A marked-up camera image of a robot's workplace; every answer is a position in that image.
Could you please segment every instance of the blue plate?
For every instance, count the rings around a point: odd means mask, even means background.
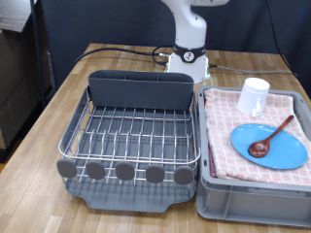
[[[251,143],[269,137],[276,129],[266,124],[242,124],[231,132],[231,142],[244,157],[264,167],[292,169],[305,163],[307,149],[295,136],[284,130],[272,138],[266,156],[255,158],[249,154]]]

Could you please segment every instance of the wooden spoon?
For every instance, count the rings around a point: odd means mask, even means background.
[[[294,119],[294,116],[291,115],[289,116],[282,124],[281,126],[275,130],[269,137],[267,137],[266,139],[263,140],[259,140],[256,141],[254,143],[252,143],[249,146],[249,154],[253,157],[264,157],[265,155],[268,154],[269,150],[270,150],[270,140],[277,135],[279,132],[281,132],[282,129],[284,129],[284,127],[286,125],[288,125],[291,120]]]

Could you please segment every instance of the gray plastic bin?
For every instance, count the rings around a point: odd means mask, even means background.
[[[209,88],[241,90],[221,86],[201,86],[198,89],[201,163],[196,207],[199,214],[215,219],[311,226],[310,186],[233,181],[210,176],[204,111],[204,91]],[[270,93],[290,95],[294,99],[294,112],[311,139],[311,114],[302,96],[286,90],[270,90]]]

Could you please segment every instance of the metal wire rack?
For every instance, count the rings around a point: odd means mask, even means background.
[[[196,169],[200,148],[195,138],[194,98],[189,111],[171,111],[93,107],[88,91],[85,96],[81,114],[74,114],[66,130],[70,137],[65,134],[59,144],[63,157],[76,164],[77,183],[88,180],[86,164],[92,160],[104,165],[105,184],[113,180],[123,182],[116,175],[116,164],[123,161],[134,165],[134,185],[146,181],[146,169],[150,165],[164,169],[162,185],[175,182],[174,172],[178,167]]]

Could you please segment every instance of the gray plastic dish rack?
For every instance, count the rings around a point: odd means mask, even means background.
[[[234,181],[210,176],[204,111],[204,91],[209,88],[241,90],[241,88],[222,86],[201,86],[198,89],[201,162],[196,207],[199,214],[214,219],[310,227],[310,186]],[[270,90],[269,92],[290,95],[294,99],[294,112],[310,140],[311,114],[302,96],[297,92],[287,90]]]
[[[88,80],[58,147],[66,189],[104,210],[163,213],[190,200],[200,157],[192,78],[96,71]]]

